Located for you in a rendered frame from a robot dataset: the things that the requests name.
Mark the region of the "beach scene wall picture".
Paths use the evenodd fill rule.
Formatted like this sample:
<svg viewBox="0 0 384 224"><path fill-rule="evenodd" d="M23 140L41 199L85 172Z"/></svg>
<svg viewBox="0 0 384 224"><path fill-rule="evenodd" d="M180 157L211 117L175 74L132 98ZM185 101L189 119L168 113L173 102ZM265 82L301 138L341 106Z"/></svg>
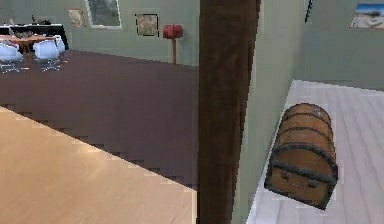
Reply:
<svg viewBox="0 0 384 224"><path fill-rule="evenodd" d="M384 3L359 3L355 7L350 27L384 30Z"/></svg>

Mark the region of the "brown wooden treasure chest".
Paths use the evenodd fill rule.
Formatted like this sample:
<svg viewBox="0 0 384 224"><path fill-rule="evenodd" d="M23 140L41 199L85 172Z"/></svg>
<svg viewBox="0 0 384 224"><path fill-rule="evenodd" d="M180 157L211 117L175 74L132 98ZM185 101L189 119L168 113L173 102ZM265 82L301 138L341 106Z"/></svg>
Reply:
<svg viewBox="0 0 384 224"><path fill-rule="evenodd" d="M338 165L329 114L299 103L281 119L268 162L264 187L324 210L338 182Z"/></svg>

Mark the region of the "black framed beige picture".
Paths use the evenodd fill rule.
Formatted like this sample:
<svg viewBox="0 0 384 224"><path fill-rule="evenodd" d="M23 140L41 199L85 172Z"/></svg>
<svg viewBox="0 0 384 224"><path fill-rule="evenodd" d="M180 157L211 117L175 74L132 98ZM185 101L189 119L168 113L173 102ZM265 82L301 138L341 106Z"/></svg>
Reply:
<svg viewBox="0 0 384 224"><path fill-rule="evenodd" d="M137 14L136 26L138 35L157 36L158 16L156 14Z"/></svg>

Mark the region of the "small beige wall picture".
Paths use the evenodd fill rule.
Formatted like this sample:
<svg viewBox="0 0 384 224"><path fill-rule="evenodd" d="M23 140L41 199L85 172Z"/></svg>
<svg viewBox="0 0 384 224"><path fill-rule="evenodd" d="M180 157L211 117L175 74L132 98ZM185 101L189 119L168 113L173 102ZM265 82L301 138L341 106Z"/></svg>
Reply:
<svg viewBox="0 0 384 224"><path fill-rule="evenodd" d="M69 9L68 16L73 27L80 28L85 26L84 15L81 9Z"/></svg>

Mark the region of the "white framed window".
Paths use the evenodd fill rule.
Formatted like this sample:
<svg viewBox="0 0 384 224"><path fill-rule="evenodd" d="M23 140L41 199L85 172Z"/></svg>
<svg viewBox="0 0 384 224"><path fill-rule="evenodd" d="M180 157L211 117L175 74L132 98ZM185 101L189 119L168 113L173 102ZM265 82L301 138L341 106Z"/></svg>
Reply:
<svg viewBox="0 0 384 224"><path fill-rule="evenodd" d="M122 27L119 0L85 0L92 28L119 29Z"/></svg>

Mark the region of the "dark brown wooden door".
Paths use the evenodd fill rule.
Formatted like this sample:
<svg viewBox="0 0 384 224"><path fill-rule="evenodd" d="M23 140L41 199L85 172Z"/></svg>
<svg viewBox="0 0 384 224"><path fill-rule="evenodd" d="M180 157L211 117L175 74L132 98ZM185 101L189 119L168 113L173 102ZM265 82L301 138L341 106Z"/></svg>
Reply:
<svg viewBox="0 0 384 224"><path fill-rule="evenodd" d="M261 0L200 0L196 224L231 224Z"/></svg>

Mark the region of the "round brown dining table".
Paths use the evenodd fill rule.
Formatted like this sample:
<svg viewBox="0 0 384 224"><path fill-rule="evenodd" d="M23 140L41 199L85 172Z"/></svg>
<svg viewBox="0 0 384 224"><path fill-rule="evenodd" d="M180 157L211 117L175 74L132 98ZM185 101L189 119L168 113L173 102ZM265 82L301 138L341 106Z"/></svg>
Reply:
<svg viewBox="0 0 384 224"><path fill-rule="evenodd" d="M17 38L16 36L12 35L0 35L0 39L8 40L10 42L13 42L15 44L19 44L23 49L23 56L25 59L25 65L27 68L30 68L32 66L32 58L33 56L28 53L28 50L30 50L30 45L38 42L42 42L45 40L53 40L55 41L55 37L48 37L44 35L32 35L28 38Z"/></svg>

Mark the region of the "black sideboard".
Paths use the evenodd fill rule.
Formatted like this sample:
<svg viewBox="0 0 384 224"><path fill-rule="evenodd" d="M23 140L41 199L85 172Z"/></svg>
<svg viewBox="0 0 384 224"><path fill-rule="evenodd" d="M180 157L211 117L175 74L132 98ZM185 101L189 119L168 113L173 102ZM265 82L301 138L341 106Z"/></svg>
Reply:
<svg viewBox="0 0 384 224"><path fill-rule="evenodd" d="M62 24L51 24L51 25L0 25L0 35L9 35L9 31L14 32L26 32L32 31L35 34L47 36L60 35L61 39L64 42L65 49L69 49L68 40L66 37L66 32Z"/></svg>

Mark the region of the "white dining chair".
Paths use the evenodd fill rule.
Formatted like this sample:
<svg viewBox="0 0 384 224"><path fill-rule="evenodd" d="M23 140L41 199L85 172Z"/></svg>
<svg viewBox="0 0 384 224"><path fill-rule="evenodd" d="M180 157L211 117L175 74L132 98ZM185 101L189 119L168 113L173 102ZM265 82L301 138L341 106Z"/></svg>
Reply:
<svg viewBox="0 0 384 224"><path fill-rule="evenodd" d="M65 44L62 40L62 37L60 35L55 35L55 38L56 38L56 45L59 51L59 60L62 63L67 63L68 59L65 57L66 49L65 49Z"/></svg>
<svg viewBox="0 0 384 224"><path fill-rule="evenodd" d="M16 71L19 69L15 66L16 62L20 62L23 55L13 46L0 43L0 69L3 73Z"/></svg>
<svg viewBox="0 0 384 224"><path fill-rule="evenodd" d="M59 57L59 51L54 40L44 40L33 45L35 56L39 62L46 61L47 66L42 67L41 71L60 69L60 66L56 64Z"/></svg>

